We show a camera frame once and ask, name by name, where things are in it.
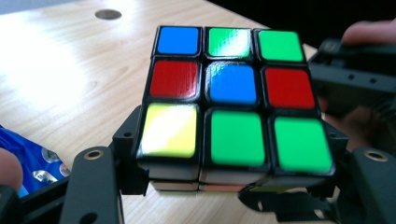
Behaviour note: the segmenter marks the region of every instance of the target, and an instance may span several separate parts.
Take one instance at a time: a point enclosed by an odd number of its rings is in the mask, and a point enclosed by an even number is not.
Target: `metal part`
[[[73,163],[60,223],[123,223],[121,208],[111,149],[93,147],[80,152]]]

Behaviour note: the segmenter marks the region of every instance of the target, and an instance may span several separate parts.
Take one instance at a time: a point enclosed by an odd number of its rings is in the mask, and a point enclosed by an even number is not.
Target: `wooden table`
[[[104,8],[122,16],[97,19]],[[0,124],[69,168],[81,150],[108,146],[141,104],[160,24],[263,27],[203,0],[88,0],[0,16]],[[126,223],[276,223],[234,194],[164,197],[149,187],[123,205]]]

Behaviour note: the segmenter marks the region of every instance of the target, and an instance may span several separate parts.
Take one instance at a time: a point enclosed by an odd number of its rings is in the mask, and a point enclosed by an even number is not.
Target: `rubik's cube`
[[[299,36],[158,27],[134,157],[157,190],[307,187],[332,176]]]

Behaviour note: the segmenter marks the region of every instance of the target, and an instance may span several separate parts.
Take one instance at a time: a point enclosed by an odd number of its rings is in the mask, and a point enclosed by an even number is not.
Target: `human hand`
[[[9,151],[0,148],[0,186],[9,185],[19,192],[23,172],[18,158]]]
[[[349,26],[344,32],[342,42],[346,46],[363,44],[396,44],[396,20],[360,21]],[[328,102],[319,97],[322,112],[326,112]],[[378,134],[388,127],[372,108],[359,106],[343,118],[324,114],[324,119],[349,138],[346,148],[349,151],[357,147],[374,147]]]

